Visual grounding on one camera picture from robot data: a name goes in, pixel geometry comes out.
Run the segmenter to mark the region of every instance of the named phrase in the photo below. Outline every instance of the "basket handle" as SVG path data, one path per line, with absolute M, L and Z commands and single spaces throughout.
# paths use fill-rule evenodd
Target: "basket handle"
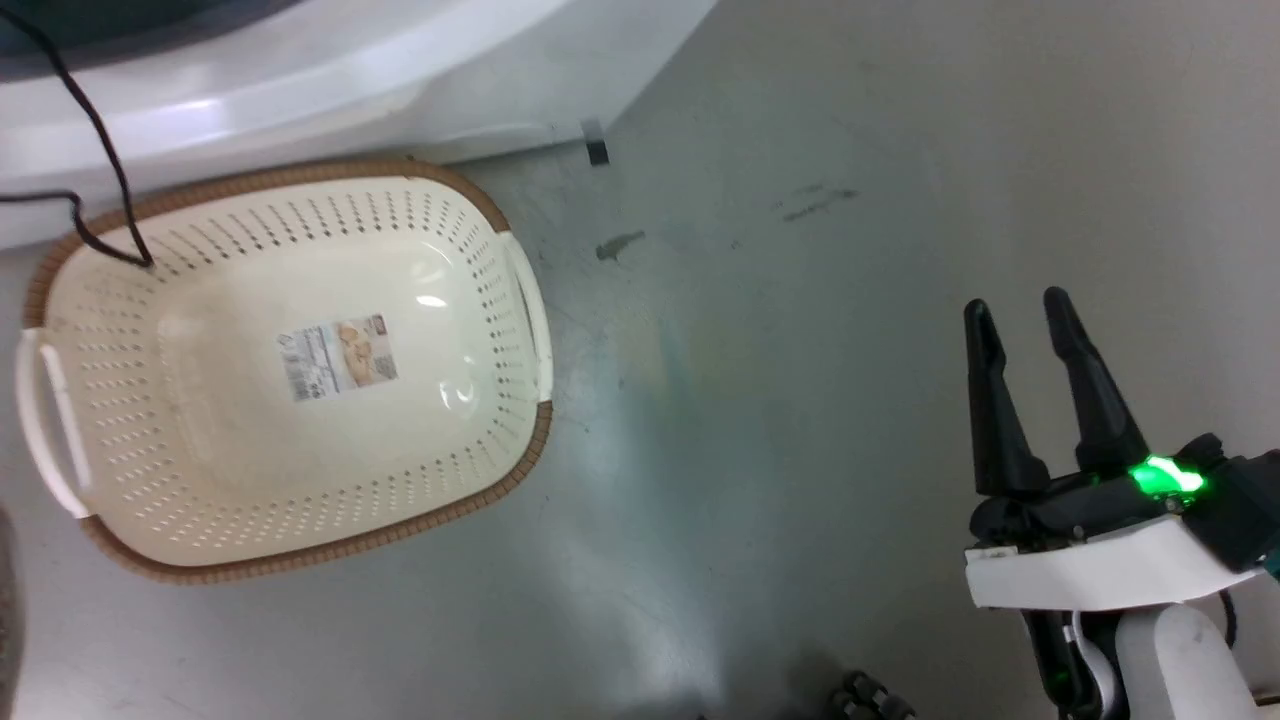
M 547 324 L 547 307 L 543 305 L 543 293 L 538 290 L 538 278 L 534 275 L 534 266 L 525 255 L 525 249 L 511 231 L 500 233 L 507 241 L 508 256 L 516 270 L 516 281 L 520 284 L 520 293 L 525 296 L 525 310 L 529 311 L 529 325 L 534 332 L 534 352 L 538 355 L 538 401 L 552 398 L 552 331 Z
M 44 360 L 44 378 L 36 356 Z M 14 363 L 17 395 L 18 395 L 18 420 L 22 423 L 22 433 L 27 437 L 27 448 L 36 461 L 36 470 L 49 487 L 58 503 L 67 509 L 76 518 L 88 518 L 88 509 L 79 498 L 77 488 L 88 486 L 88 459 L 84 455 L 84 445 L 81 442 L 79 428 L 76 425 L 74 411 L 70 396 L 67 395 L 67 375 L 63 373 L 63 364 L 58 357 L 58 350 L 45 342 L 41 328 L 27 328 L 22 331 L 22 341 L 18 343 L 18 357 Z M 59 420 L 63 433 L 67 437 L 67 446 L 70 450 L 74 475 L 63 471 L 54 451 L 49 414 L 45 411 L 45 401 L 40 397 L 40 383 L 47 380 L 54 388 L 54 401 L 58 405 Z M 78 484 L 68 480 L 69 477 L 78 478 Z

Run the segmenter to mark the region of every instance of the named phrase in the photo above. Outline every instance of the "woven brown trim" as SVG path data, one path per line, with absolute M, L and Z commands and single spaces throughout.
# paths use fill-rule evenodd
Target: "woven brown trim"
M 483 190 L 472 184 L 471 181 L 454 173 L 453 170 L 420 163 L 417 160 L 352 160 L 347 163 L 317 163 L 314 165 L 300 165 L 296 168 L 283 168 L 279 170 L 266 170 L 237 176 L 228 179 L 212 181 L 189 187 L 180 187 L 155 197 L 148 197 L 133 205 L 133 213 L 138 220 L 172 213 L 201 202 L 234 197 L 260 190 L 287 187 L 291 184 L 306 184 L 346 178 L 369 177 L 407 177 L 428 178 L 442 184 L 447 184 L 458 191 L 480 210 L 494 232 L 511 229 L 506 215 L 485 195 Z M 124 225 L 124 211 L 114 210 L 93 218 L 88 223 L 90 232 L 101 234 Z M 45 305 L 49 301 L 49 288 L 54 283 L 54 275 L 63 263 L 81 247 L 81 237 L 76 232 L 63 236 L 45 256 L 45 261 L 36 269 L 36 274 L 27 286 L 27 301 L 22 310 L 22 327 L 38 328 L 45 324 Z
M 502 211 L 498 210 L 498 206 L 494 205 L 493 200 L 490 200 L 489 196 L 485 195 L 479 187 L 452 170 L 430 165 L 428 163 L 419 163 L 416 160 L 321 163 L 315 165 L 253 173 L 187 188 L 178 188 L 173 192 L 166 192 L 164 195 L 143 200 L 134 205 L 134 214 L 138 220 L 143 220 L 146 218 L 170 213 L 173 210 L 198 205 L 201 202 L 210 202 L 212 200 L 221 200 L 224 197 L 244 195 L 247 192 L 257 192 L 260 190 L 271 190 L 275 187 L 343 178 L 388 176 L 429 178 L 447 184 L 470 200 L 480 210 L 485 219 L 489 220 L 494 232 L 511 229 L 511 225 L 507 223 L 507 218 L 503 217 Z M 93 233 L 110 232 L 124 225 L 124 213 L 120 210 L 108 213 L 93 218 L 87 224 L 90 231 Z M 45 260 L 36 269 L 36 274 L 27 286 L 27 300 L 23 305 L 22 324 L 24 328 L 37 328 L 44 325 L 45 307 L 49 302 L 49 291 L 52 287 L 54 277 L 58 274 L 58 270 L 63 266 L 67 259 L 70 258 L 72 254 L 79 247 L 79 236 L 74 232 L 69 233 L 54 245 L 54 247 L 49 251 L 49 255 L 45 256 Z M 429 530 L 436 525 L 443 525 L 449 520 L 456 520 L 463 515 L 475 512 L 492 502 L 497 502 L 515 489 L 516 486 L 518 486 L 534 468 L 539 457 L 541 457 L 543 448 L 547 446 L 548 434 L 550 433 L 550 427 L 552 402 L 548 400 L 538 405 L 538 418 L 534 421 L 534 436 L 530 438 L 529 446 L 525 448 L 525 454 L 521 456 L 520 461 L 516 462 L 516 466 L 503 475 L 502 479 L 480 492 L 472 493 L 462 500 L 430 512 L 424 512 L 422 515 L 402 520 L 394 525 L 369 530 L 367 533 L 361 533 L 358 536 L 325 544 L 317 544 L 315 547 L 294 550 L 292 552 L 268 555 L 265 557 L 255 557 L 252 560 L 241 560 L 237 562 L 188 568 L 157 562 L 138 553 L 132 547 L 124 544 L 124 542 L 106 527 L 106 523 L 96 515 L 81 520 L 81 528 L 84 530 L 84 534 L 93 541 L 93 544 L 96 544 L 99 550 L 106 553 L 108 557 L 119 562 L 127 570 L 164 583 L 179 585 L 204 585 L 253 578 L 257 575 L 269 575 L 271 573 L 280 573 L 284 570 L 294 570 L 298 568 L 306 568 L 307 565 L 324 562 L 326 560 L 347 557 L 348 555 L 384 546 L 392 541 L 407 538 L 408 536 Z
M 285 570 L 297 570 L 298 568 L 306 568 L 307 565 L 316 565 L 319 562 L 337 560 L 339 557 L 347 557 L 349 555 L 356 555 L 357 552 L 381 547 L 393 541 L 403 539 L 438 525 L 443 525 L 449 520 L 456 520 L 463 515 L 470 515 L 486 505 L 497 502 L 513 491 L 516 486 L 525 479 L 529 470 L 531 470 L 538 462 L 539 457 L 541 457 L 550 428 L 552 402 L 548 400 L 538 404 L 538 420 L 534 423 L 534 437 L 529 441 L 529 447 L 525 448 L 524 456 L 518 462 L 516 462 L 516 466 L 497 483 L 480 492 L 463 497 L 462 500 L 451 502 L 449 505 L 436 510 L 431 510 L 430 512 L 424 512 L 422 515 L 410 518 L 408 520 L 401 520 L 394 525 L 387 525 L 385 528 L 369 530 L 367 533 L 361 533 L 340 541 L 317 544 L 303 550 L 294 550 L 292 552 L 268 555 L 265 557 L 255 557 L 252 560 L 239 560 L 237 562 L 221 562 L 218 565 L 187 568 L 182 565 L 156 562 L 155 560 L 138 553 L 132 547 L 124 544 L 120 538 L 115 537 L 115 533 L 113 533 L 96 515 L 81 520 L 81 528 L 84 530 L 84 534 L 93 541 L 93 544 L 96 544 L 99 550 L 101 550 L 111 560 L 119 562 L 124 569 L 161 583 L 172 583 L 175 585 L 207 585 L 228 580 L 256 578 L 259 575 L 270 575 L 273 573 L 283 573 Z

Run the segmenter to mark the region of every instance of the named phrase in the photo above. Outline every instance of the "laundry basket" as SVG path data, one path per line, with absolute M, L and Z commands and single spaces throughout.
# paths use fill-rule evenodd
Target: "laundry basket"
M 155 266 L 64 238 L 17 361 L 41 477 L 124 566 L 209 583 L 342 557 L 495 502 L 538 461 L 545 310 L 467 181 L 323 164 L 137 211 Z M 123 225 L 90 229 L 131 247 Z

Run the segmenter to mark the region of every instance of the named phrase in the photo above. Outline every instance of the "black cable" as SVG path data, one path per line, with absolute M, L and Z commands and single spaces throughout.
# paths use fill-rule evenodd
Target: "black cable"
M 0 8 L 0 18 L 4 18 L 9 22 L 9 24 L 26 33 L 27 37 L 29 37 L 31 41 L 40 47 L 45 56 L 49 58 L 49 64 L 54 67 L 54 72 L 58 73 L 58 78 L 63 81 L 63 86 L 67 87 L 67 92 L 70 92 L 72 97 L 74 97 L 76 102 L 81 106 L 81 110 L 84 110 L 84 114 L 88 115 L 88 120 L 93 123 L 93 129 L 97 131 L 97 138 L 102 142 L 102 150 L 106 152 L 106 159 L 111 163 L 111 169 L 115 170 L 115 181 L 120 186 L 120 199 L 124 202 L 124 219 L 129 225 L 129 233 L 133 236 L 133 243 L 138 247 L 138 256 L 122 252 L 110 245 L 106 245 L 97 236 L 91 233 L 81 217 L 81 208 L 83 208 L 84 202 L 81 200 L 79 195 L 72 192 L 70 190 L 0 195 L 0 202 L 69 200 L 72 204 L 72 223 L 76 224 L 76 232 L 79 233 L 84 245 L 88 245 L 104 255 L 115 258 L 116 260 L 123 260 L 140 268 L 150 268 L 155 263 L 151 260 L 151 251 L 147 250 L 147 243 L 142 241 L 142 233 L 138 232 L 138 222 L 133 217 L 133 197 L 129 193 L 129 181 L 124 177 L 124 168 L 120 165 L 120 156 L 115 154 L 115 146 L 111 145 L 111 136 L 106 132 L 106 123 L 102 122 L 102 117 L 97 114 L 97 110 L 93 108 L 93 104 L 90 102 L 88 96 L 84 95 L 84 91 L 81 90 L 81 86 L 72 77 L 70 69 L 67 68 L 67 63 L 63 61 L 63 56 L 58 51 L 58 46 L 54 45 L 54 41 L 50 40 L 44 31 L 12 12 L 5 10 L 4 8 Z
M 1226 647 L 1235 647 L 1235 635 L 1240 630 L 1240 621 L 1235 616 L 1235 601 L 1228 591 L 1219 591 L 1217 598 L 1222 601 L 1222 614 L 1226 615 L 1226 632 L 1222 633 L 1222 639 Z

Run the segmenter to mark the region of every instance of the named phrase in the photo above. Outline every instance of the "sticker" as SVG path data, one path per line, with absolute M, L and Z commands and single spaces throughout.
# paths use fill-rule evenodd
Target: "sticker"
M 397 378 L 392 341 L 381 315 L 302 328 L 278 336 L 276 343 L 294 402 Z

